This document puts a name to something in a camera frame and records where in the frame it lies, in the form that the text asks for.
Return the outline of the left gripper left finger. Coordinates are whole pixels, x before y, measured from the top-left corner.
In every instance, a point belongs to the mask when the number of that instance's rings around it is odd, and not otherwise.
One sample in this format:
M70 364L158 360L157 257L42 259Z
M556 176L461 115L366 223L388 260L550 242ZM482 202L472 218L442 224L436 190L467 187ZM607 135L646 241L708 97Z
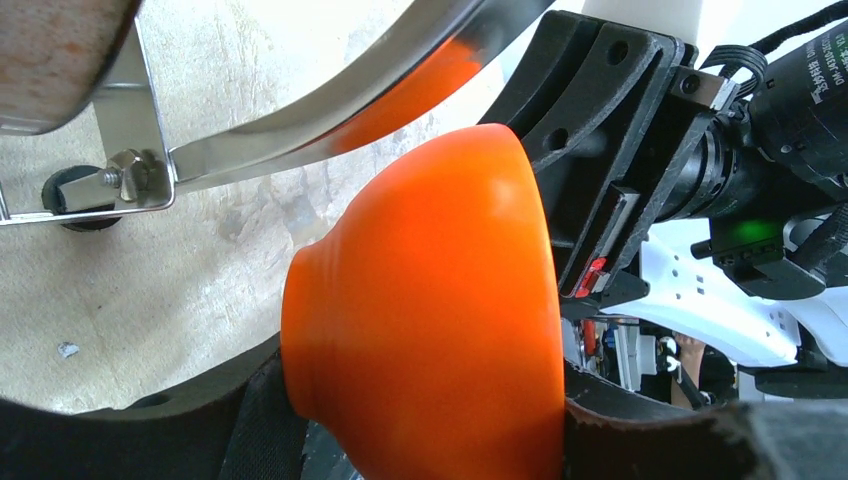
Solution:
M298 479L308 422L279 340L123 409L74 415L1 402L4 479Z

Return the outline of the brown glazed bowl stack top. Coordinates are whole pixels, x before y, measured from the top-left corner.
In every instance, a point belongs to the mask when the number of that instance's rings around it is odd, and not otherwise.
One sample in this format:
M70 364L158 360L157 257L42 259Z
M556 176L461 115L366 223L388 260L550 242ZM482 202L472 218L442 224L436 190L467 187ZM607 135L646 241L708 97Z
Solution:
M115 63L139 1L1 3L1 133L35 136L79 115Z

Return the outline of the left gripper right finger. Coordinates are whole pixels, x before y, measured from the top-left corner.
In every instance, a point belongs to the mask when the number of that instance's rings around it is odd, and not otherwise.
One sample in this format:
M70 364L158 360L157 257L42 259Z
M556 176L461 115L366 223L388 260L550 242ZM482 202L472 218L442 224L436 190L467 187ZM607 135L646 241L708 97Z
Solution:
M736 402L686 410L570 361L566 479L844 479L844 401Z

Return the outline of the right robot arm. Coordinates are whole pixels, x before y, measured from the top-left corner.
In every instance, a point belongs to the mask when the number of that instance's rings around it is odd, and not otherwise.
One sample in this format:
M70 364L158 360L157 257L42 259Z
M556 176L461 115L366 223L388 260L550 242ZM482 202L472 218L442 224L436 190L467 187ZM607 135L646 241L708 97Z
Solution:
M697 69L681 39L545 13L484 115L521 140L567 320L699 338L767 392L847 393L847 5Z

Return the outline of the bright orange bowl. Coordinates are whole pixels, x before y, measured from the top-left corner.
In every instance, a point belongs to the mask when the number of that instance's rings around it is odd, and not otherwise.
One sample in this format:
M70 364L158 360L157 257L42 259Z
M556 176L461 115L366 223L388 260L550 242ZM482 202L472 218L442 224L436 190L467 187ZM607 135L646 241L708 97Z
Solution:
M565 381L540 195L497 124L378 174L293 258L281 315L295 411L368 479L558 479Z

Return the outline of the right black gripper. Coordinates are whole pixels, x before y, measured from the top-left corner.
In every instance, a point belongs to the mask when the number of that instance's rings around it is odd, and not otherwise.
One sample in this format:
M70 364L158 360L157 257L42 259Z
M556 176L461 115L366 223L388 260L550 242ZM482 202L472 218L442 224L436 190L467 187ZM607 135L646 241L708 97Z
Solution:
M562 301L600 296L657 219L795 216L846 202L845 22L772 62L708 131L738 88L697 70L695 57L668 35L549 11L484 114L526 151Z

